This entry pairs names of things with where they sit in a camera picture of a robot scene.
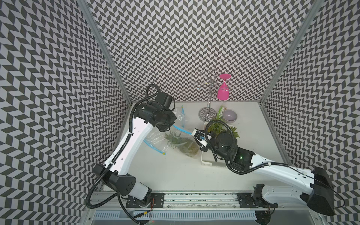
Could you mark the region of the pineapple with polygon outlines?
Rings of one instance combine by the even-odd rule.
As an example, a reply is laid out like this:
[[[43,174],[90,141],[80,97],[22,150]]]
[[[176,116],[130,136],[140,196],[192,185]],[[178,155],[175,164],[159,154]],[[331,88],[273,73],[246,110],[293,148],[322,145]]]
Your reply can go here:
[[[239,137],[240,137],[239,133],[237,132],[237,128],[236,128],[236,127],[230,126],[229,128],[230,128],[230,130],[231,130],[231,132],[233,133],[233,135],[234,135],[235,138],[239,138]],[[227,132],[227,133],[230,134],[229,129],[227,129],[225,126],[223,126],[223,130],[224,130],[225,132]]]
[[[187,155],[188,157],[195,157],[199,151],[199,147],[195,140],[190,136],[185,136],[182,132],[170,132],[166,135],[168,145]]]
[[[222,133],[224,131],[226,131],[226,128],[223,126],[223,124],[218,123],[218,122],[212,123],[208,128],[209,133],[213,132],[216,135],[219,135],[220,133]]]

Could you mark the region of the clear zip-top bag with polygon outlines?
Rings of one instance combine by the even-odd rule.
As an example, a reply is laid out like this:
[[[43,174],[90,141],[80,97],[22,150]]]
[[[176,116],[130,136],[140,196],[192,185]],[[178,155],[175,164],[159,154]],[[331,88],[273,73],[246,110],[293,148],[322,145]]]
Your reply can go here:
[[[162,155],[166,155],[169,149],[166,135],[166,132],[159,132],[154,130],[146,136],[143,142],[156,152],[159,152]]]
[[[164,135],[167,147],[176,150],[188,157],[195,158],[199,152],[199,146],[188,131],[171,127]]]
[[[185,128],[187,117],[185,115],[185,109],[183,106],[176,107],[173,111],[177,119],[175,120],[175,126]]]

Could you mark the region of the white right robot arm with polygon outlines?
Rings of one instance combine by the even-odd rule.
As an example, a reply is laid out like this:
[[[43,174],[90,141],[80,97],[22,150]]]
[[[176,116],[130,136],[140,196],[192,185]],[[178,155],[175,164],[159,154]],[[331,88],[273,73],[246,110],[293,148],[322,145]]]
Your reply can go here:
[[[215,160],[222,159],[231,172],[237,175],[257,173],[278,180],[298,190],[296,199],[311,210],[326,216],[335,215],[334,196],[337,191],[325,169],[297,168],[241,148],[233,128],[221,120],[210,121],[203,133],[200,149],[211,151]]]

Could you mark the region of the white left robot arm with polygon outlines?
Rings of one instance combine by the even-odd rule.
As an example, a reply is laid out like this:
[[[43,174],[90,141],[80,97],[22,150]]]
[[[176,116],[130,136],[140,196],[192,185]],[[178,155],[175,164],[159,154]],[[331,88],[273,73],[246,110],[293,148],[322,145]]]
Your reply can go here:
[[[156,84],[150,84],[146,90],[156,88],[156,93],[145,94],[131,109],[128,130],[120,141],[113,154],[103,164],[97,164],[93,172],[97,179],[88,191],[85,205],[89,209],[103,206],[115,197],[130,196],[139,204],[147,206],[151,201],[152,190],[130,175],[131,163],[147,135],[157,128],[160,132],[167,132],[175,123],[177,117],[170,107],[175,100],[169,94],[160,91]],[[106,200],[91,204],[91,197],[99,183],[115,191],[115,194]]]

